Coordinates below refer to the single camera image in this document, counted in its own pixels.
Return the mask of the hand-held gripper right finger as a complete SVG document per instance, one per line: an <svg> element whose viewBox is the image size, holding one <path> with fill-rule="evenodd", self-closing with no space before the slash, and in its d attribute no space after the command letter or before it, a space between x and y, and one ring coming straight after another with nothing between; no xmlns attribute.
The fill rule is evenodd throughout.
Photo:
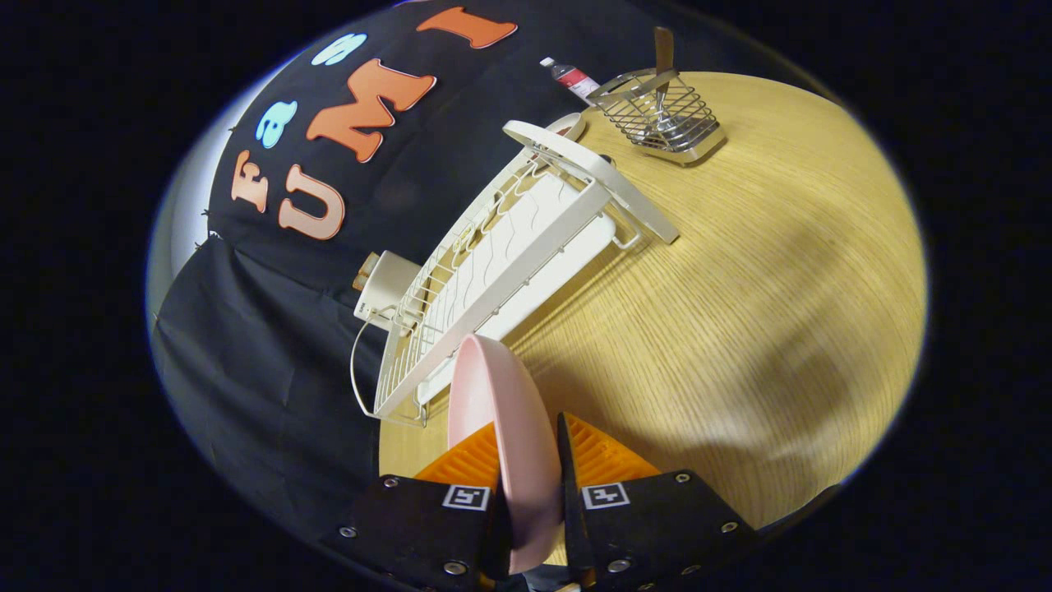
<svg viewBox="0 0 1052 592"><path fill-rule="evenodd" d="M699 591L758 532L691 469L662 472L569 413L557 417L565 550L583 591Z"/></svg>

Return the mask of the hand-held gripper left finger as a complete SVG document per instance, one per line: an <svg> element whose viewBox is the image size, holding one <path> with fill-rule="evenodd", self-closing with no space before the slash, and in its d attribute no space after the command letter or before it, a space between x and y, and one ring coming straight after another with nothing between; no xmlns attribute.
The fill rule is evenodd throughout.
<svg viewBox="0 0 1052 592"><path fill-rule="evenodd" d="M337 554L406 590L492 591L512 529L490 421L411 479L373 481L337 520Z"/></svg>

